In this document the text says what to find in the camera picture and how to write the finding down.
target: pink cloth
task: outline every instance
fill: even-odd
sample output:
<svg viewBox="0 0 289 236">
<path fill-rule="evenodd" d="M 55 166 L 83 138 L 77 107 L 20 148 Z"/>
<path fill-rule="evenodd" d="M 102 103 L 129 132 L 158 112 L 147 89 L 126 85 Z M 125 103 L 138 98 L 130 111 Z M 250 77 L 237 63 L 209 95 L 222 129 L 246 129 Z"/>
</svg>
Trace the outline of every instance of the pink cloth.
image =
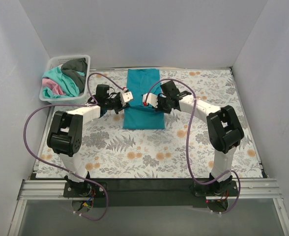
<svg viewBox="0 0 289 236">
<path fill-rule="evenodd" d="M 60 85 L 51 79 L 43 78 L 42 85 L 44 87 L 49 87 L 52 90 L 53 94 L 66 95 L 66 93 L 64 93 L 64 91 L 61 90 Z"/>
</svg>

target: glass panel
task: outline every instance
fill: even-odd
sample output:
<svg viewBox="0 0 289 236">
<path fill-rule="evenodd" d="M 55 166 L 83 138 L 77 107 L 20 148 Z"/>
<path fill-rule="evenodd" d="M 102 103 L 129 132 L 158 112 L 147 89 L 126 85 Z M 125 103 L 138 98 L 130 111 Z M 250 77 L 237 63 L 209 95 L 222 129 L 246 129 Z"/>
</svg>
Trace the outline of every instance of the glass panel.
<svg viewBox="0 0 289 236">
<path fill-rule="evenodd" d="M 20 236 L 283 236 L 272 199 L 240 199 L 224 215 L 200 212 L 191 206 L 111 207 L 99 222 L 91 222 L 66 210 L 71 201 L 28 201 Z M 88 214 L 98 216 L 103 208 Z"/>
</svg>

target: teal shirt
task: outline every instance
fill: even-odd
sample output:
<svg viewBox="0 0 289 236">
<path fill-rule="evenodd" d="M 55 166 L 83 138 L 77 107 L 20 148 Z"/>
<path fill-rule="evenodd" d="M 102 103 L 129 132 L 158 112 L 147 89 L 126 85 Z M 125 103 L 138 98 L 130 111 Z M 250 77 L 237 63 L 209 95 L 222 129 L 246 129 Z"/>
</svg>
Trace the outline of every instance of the teal shirt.
<svg viewBox="0 0 289 236">
<path fill-rule="evenodd" d="M 134 100 L 124 110 L 124 129 L 165 129 L 164 114 L 143 105 L 143 95 L 159 80 L 160 71 L 157 69 L 128 70 L 127 88 L 132 92 Z M 161 93 L 160 85 L 157 84 L 151 93 Z"/>
</svg>

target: white wall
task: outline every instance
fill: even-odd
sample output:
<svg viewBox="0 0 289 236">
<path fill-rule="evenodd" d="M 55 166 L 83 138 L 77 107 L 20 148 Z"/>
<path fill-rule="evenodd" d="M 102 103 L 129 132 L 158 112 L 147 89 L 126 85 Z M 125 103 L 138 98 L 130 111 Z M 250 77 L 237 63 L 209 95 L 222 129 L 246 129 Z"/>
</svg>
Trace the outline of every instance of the white wall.
<svg viewBox="0 0 289 236">
<path fill-rule="evenodd" d="M 20 0 L 51 57 L 92 67 L 234 64 L 267 0 Z"/>
<path fill-rule="evenodd" d="M 289 0 L 269 0 L 233 67 L 263 166 L 289 214 Z"/>
<path fill-rule="evenodd" d="M 40 79 L 48 58 L 19 1 L 0 1 L 0 236 L 8 233 L 22 179 L 34 163 L 22 132 L 27 115 L 41 105 Z M 29 128 L 33 150 L 45 120 L 42 112 Z"/>
</svg>

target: teal cloth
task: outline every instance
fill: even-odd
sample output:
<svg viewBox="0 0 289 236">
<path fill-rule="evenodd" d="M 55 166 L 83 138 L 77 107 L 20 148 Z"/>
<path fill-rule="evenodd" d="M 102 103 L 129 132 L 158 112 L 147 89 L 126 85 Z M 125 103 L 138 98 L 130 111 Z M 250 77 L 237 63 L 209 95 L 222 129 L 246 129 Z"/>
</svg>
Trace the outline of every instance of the teal cloth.
<svg viewBox="0 0 289 236">
<path fill-rule="evenodd" d="M 165 129 L 164 114 L 143 105 L 143 95 L 159 80 L 160 71 L 157 69 L 128 70 L 127 88 L 132 92 L 134 100 L 124 110 L 124 129 Z M 161 93 L 160 85 L 157 84 L 151 93 Z"/>
<path fill-rule="evenodd" d="M 43 88 L 43 97 L 44 98 L 62 98 L 62 97 L 69 97 L 69 96 L 53 94 L 53 91 L 49 87 L 44 87 Z"/>
<path fill-rule="evenodd" d="M 68 76 L 64 75 L 61 72 L 59 67 L 55 67 L 49 71 L 46 71 L 43 75 L 43 78 L 49 78 L 55 81 L 57 84 L 60 85 L 61 89 L 66 93 L 68 97 L 78 97 L 79 95 L 79 88 L 75 84 L 75 82 Z M 45 93 L 43 90 L 43 96 L 49 95 L 49 91 L 46 89 Z"/>
</svg>

